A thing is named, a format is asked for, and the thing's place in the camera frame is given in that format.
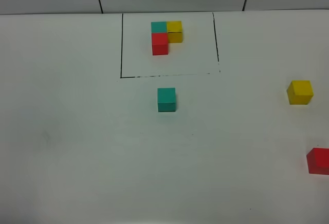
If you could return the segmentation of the yellow template block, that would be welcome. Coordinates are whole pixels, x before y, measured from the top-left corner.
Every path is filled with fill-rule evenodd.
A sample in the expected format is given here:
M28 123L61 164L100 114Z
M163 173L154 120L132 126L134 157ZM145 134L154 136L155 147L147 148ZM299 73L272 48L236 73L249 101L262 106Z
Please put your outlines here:
M183 32L181 21L167 21L167 33L169 43L182 43Z

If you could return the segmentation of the green template block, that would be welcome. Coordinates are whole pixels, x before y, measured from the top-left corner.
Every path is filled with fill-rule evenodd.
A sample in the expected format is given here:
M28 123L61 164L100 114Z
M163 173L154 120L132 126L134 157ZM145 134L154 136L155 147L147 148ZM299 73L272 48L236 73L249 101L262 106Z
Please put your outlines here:
M167 22L151 22L151 33L167 33Z

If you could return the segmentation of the red template block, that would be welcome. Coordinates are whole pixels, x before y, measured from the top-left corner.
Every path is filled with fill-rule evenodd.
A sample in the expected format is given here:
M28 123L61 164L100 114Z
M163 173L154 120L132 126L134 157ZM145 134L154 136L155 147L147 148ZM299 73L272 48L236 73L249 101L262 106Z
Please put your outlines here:
M167 33L152 33L152 55L167 55L169 41Z

